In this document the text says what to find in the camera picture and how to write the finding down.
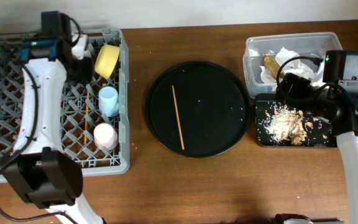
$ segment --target dish rack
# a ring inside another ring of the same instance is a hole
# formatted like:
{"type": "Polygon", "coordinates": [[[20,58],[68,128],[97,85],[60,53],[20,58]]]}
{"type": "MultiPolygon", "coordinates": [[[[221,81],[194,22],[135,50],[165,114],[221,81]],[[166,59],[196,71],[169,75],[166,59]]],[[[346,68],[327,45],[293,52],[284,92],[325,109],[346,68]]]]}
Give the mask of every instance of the dish rack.
{"type": "MultiPolygon", "coordinates": [[[[104,44],[120,47],[119,61],[109,79],[94,73],[86,86],[66,83],[60,100],[60,136],[62,149],[82,167],[84,177],[123,174],[130,165],[130,127],[127,113],[127,84],[129,82],[129,54],[119,29],[85,30],[89,35],[87,48],[96,59],[104,44]],[[119,115],[108,118],[97,107],[98,91],[113,86],[119,92],[119,115]],[[119,144],[109,151],[98,149],[93,141],[93,129],[99,123],[110,123],[118,133],[119,144]]],[[[22,40],[34,34],[0,35],[0,158],[9,155],[19,134],[23,103],[21,66],[15,62],[22,40]]],[[[0,175],[0,182],[6,182],[0,175]]]]}

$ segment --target clear plastic container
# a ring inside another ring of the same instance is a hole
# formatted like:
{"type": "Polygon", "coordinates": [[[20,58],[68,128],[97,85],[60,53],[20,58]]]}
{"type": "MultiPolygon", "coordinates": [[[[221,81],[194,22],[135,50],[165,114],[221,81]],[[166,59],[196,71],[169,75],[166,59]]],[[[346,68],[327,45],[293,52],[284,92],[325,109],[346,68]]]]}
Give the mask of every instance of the clear plastic container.
{"type": "MultiPolygon", "coordinates": [[[[255,98],[259,93],[275,92],[276,84],[266,84],[260,79],[264,55],[275,57],[284,47],[293,50],[301,56],[324,57],[327,50],[342,50],[338,37],[333,32],[309,34],[285,34],[263,37],[251,37],[246,42],[246,52],[243,56],[244,76],[248,93],[255,98]]],[[[312,62],[302,60],[310,68],[317,71],[318,67],[312,62]]]]}

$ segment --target black round tray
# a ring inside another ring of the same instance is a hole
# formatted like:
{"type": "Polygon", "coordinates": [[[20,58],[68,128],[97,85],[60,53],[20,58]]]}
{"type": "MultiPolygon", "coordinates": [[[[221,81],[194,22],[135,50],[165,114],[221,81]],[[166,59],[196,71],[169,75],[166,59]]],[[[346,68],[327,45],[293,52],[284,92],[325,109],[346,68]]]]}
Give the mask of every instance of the black round tray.
{"type": "Polygon", "coordinates": [[[228,150],[247,131],[250,98],[241,81],[211,62],[186,62],[156,79],[145,105],[155,137],[170,150],[189,157],[208,157],[228,150]],[[173,102],[175,87],[185,150],[173,102]]]}

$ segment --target wooden stick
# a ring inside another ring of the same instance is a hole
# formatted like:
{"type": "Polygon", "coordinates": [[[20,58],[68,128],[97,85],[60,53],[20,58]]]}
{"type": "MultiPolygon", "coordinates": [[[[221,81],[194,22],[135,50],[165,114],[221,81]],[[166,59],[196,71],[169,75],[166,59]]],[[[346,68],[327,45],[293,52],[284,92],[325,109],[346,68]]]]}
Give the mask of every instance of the wooden stick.
{"type": "MultiPolygon", "coordinates": [[[[86,91],[86,99],[88,100],[90,98],[90,92],[86,91]]],[[[90,111],[90,108],[88,106],[88,104],[86,104],[86,109],[85,109],[85,115],[88,115],[90,111]]],[[[85,119],[85,131],[88,129],[88,122],[85,119]]],[[[84,145],[86,144],[86,135],[84,135],[84,145]]]]}
{"type": "Polygon", "coordinates": [[[185,150],[185,145],[183,143],[183,137],[181,135],[181,127],[180,127],[180,120],[179,120],[179,113],[178,113],[177,97],[175,96],[175,89],[174,89],[173,85],[172,85],[172,93],[173,93],[173,102],[175,103],[175,111],[177,113],[177,121],[178,121],[178,129],[179,129],[181,149],[185,150]]]}

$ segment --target wooden table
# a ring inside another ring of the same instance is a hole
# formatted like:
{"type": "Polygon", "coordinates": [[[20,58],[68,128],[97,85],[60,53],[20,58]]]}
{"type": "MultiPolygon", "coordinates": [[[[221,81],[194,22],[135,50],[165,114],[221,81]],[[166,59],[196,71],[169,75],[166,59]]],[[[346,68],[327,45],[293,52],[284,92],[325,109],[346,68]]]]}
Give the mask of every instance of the wooden table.
{"type": "MultiPolygon", "coordinates": [[[[207,60],[243,82],[248,37],[334,32],[358,50],[358,21],[123,30],[130,48],[131,168],[123,175],[88,177],[84,194],[108,223],[229,223],[298,213],[348,222],[346,180],[337,149],[259,147],[256,127],[227,152],[192,159],[164,148],[144,116],[145,96],[167,68],[207,60]]],[[[15,217],[43,213],[0,184],[0,204],[15,217]]],[[[56,223],[55,217],[34,223],[56,223]]],[[[0,223],[9,223],[0,216],[0,223]]]]}

